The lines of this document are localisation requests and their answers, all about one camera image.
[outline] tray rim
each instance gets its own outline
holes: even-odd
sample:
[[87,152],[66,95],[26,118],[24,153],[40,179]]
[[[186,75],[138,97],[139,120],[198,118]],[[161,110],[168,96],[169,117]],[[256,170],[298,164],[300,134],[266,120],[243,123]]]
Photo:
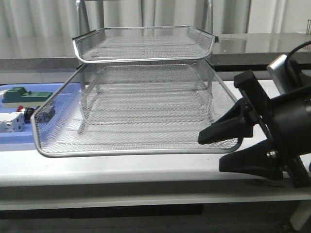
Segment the tray rim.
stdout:
[[[203,61],[206,63],[209,69],[212,69],[207,61]],[[82,64],[81,67],[75,71],[72,76],[59,88],[56,92],[54,92],[46,101],[49,102],[54,96],[58,95],[59,92],[61,92],[68,83],[71,82],[72,79],[75,78],[75,76],[78,73],[81,73],[85,68],[90,66],[91,64]],[[221,84],[221,86],[224,88],[224,90],[227,91],[228,95],[234,100],[237,101],[237,98],[232,94],[232,92],[229,90],[229,88],[225,85],[225,83],[221,80],[221,78],[214,72],[214,77],[216,80]],[[157,155],[157,154],[227,154],[231,153],[235,150],[237,150],[242,142],[243,137],[237,138],[237,143],[227,149],[220,149],[220,148],[209,148],[209,149],[191,149],[191,148],[185,148],[185,149],[134,149],[134,150],[98,150],[98,151],[76,151],[76,152],[57,152],[57,153],[50,153],[46,152],[41,148],[40,141],[39,141],[39,135],[36,129],[36,123],[35,123],[35,116],[38,111],[40,111],[42,108],[45,107],[45,104],[41,105],[34,114],[31,116],[31,125],[33,129],[33,137],[34,137],[34,143],[35,148],[37,151],[48,158],[69,158],[69,157],[93,157],[93,156],[127,156],[127,155]]]
[[[87,38],[89,38],[90,36],[92,35],[95,35],[97,33],[99,33],[100,31],[103,31],[103,30],[127,30],[127,29],[161,29],[161,28],[190,28],[198,33],[205,33],[205,34],[208,34],[209,36],[211,36],[211,44],[210,44],[210,47],[211,49],[209,50],[209,52],[207,54],[204,54],[203,56],[199,56],[199,57],[167,57],[167,58],[136,58],[136,59],[105,59],[105,60],[93,60],[93,61],[90,61],[90,60],[85,60],[83,59],[80,54],[79,54],[79,51],[78,51],[78,48],[77,48],[77,42],[80,42],[80,41],[83,41]],[[211,33],[208,33],[204,30],[201,30],[201,29],[198,29],[198,28],[195,28],[195,27],[192,27],[192,26],[188,26],[188,25],[182,25],[182,26],[157,26],[157,27],[107,27],[107,28],[100,28],[98,30],[93,30],[93,31],[90,31],[86,34],[83,34],[81,36],[77,36],[77,37],[74,37],[72,39],[72,43],[73,43],[73,50],[74,50],[74,53],[76,55],[76,57],[83,63],[111,63],[111,62],[115,62],[115,63],[118,63],[118,62],[142,62],[142,61],[172,61],[172,60],[198,60],[198,59],[203,59],[203,58],[208,58],[212,53],[213,53],[213,48],[214,48],[214,44],[215,44],[215,38],[216,36],[211,34]]]

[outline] gray countertop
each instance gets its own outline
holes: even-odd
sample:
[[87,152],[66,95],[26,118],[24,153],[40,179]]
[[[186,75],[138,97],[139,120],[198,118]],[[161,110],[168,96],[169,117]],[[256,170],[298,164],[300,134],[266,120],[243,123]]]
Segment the gray countertop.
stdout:
[[[209,58],[215,66],[266,66],[280,54],[311,40],[300,33],[222,34]],[[73,69],[78,66],[69,37],[2,38],[0,70]],[[311,48],[297,54],[299,63],[311,63]]]

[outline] metal mesh desk organizer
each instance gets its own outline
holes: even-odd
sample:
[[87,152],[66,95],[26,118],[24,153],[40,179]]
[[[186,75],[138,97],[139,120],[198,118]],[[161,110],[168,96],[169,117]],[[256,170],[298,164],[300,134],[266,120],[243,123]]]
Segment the metal mesh desk organizer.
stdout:
[[[197,143],[235,102],[205,61],[214,40],[188,26],[103,28],[74,38],[85,64],[32,116],[38,151],[72,157],[235,150],[238,139]],[[47,119],[51,106],[55,114]]]

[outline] blue tray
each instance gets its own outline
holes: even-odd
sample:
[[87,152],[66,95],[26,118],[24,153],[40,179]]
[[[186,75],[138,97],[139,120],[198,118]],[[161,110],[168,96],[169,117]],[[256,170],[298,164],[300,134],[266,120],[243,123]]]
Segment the blue tray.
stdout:
[[[33,83],[33,84],[9,84],[0,86],[0,91],[11,89],[15,86],[23,86],[27,91],[57,91],[63,83]],[[0,113],[16,112],[16,108],[3,108],[0,98]],[[0,144],[12,143],[33,143],[33,130],[30,123],[25,124],[25,129],[22,132],[0,133]]]

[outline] silver mesh tray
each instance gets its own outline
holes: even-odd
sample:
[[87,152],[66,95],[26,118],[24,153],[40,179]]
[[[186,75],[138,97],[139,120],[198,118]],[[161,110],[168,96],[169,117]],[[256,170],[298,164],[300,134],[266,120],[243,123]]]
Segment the silver mesh tray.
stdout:
[[83,65],[32,116],[35,144],[49,157],[226,153],[241,142],[197,137],[234,102],[204,60]]
[[190,26],[102,28],[73,39],[84,63],[201,59],[215,36]]

